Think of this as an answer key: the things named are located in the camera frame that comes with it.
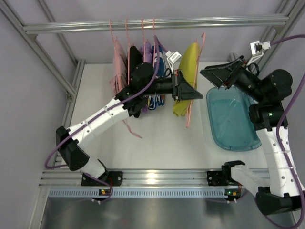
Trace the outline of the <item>yellow-green trousers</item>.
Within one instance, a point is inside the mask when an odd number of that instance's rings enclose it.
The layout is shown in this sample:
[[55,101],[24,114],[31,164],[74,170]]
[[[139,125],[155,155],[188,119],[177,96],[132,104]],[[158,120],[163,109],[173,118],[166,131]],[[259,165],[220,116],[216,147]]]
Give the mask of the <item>yellow-green trousers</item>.
[[[186,81],[193,87],[197,88],[197,80],[195,79],[195,72],[197,69],[197,57],[200,52],[198,41],[191,43],[182,56],[179,68]],[[176,116],[186,116],[190,118],[190,103],[187,101],[175,101],[173,105],[173,114]]]

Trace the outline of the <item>pink hanger of yellow trousers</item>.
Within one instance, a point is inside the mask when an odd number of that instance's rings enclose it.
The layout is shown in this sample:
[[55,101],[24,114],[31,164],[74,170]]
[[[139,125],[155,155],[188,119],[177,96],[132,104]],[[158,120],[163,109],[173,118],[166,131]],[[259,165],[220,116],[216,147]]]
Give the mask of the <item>pink hanger of yellow trousers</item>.
[[[204,48],[204,44],[205,44],[205,39],[206,39],[206,33],[205,32],[202,33],[201,38],[202,38],[202,43],[200,45],[199,52],[197,53],[197,56],[196,56],[196,68],[195,68],[194,83],[193,83],[193,88],[194,89],[197,88],[197,76],[198,76],[198,69],[199,69],[199,60],[200,60],[200,57],[201,57],[201,54],[202,54],[202,51],[203,51],[203,48]],[[193,104],[194,104],[194,100],[191,100],[188,107],[187,107],[186,128],[190,127]]]

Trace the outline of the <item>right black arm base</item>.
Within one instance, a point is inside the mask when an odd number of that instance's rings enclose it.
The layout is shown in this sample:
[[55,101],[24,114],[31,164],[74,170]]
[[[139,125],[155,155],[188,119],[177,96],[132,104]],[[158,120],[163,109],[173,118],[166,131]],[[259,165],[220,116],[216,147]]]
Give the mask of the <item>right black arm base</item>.
[[232,179],[231,172],[207,171],[208,186],[237,186],[239,183]]

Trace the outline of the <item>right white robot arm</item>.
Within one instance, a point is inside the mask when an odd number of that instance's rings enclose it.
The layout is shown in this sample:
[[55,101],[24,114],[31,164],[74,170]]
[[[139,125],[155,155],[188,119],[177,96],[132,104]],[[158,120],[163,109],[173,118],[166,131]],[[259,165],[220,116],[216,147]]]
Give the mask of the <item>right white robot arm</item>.
[[304,211],[305,189],[293,162],[287,112],[282,105],[292,93],[291,74],[277,69],[260,79],[258,73],[248,70],[243,57],[230,63],[207,66],[200,74],[218,88],[234,86],[254,99],[254,104],[249,106],[249,117],[261,141],[270,180],[266,182],[240,160],[222,166],[224,180],[243,185],[265,216]]

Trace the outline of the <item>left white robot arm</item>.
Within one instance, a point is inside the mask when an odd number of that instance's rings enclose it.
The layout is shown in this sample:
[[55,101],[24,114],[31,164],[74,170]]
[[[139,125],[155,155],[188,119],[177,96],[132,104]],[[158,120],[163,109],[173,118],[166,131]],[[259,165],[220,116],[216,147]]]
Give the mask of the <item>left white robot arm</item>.
[[138,115],[147,105],[146,96],[153,94],[170,94],[178,102],[203,98],[187,82],[181,70],[171,77],[158,78],[151,64],[138,64],[131,73],[129,85],[101,110],[74,126],[61,126],[56,130],[57,151],[69,170],[86,173],[95,179],[105,178],[107,168],[100,160],[86,154],[85,147],[117,122]]

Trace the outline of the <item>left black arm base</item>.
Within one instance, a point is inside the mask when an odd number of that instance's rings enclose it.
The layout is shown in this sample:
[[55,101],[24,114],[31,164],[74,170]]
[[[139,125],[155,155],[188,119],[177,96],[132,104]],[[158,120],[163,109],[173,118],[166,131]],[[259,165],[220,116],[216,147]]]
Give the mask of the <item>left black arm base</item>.
[[[123,172],[122,171],[109,171],[106,176],[100,177],[99,180],[104,181],[110,186],[119,187],[122,184]],[[101,182],[89,178],[87,175],[82,175],[81,186],[93,187],[93,186],[106,186]]]

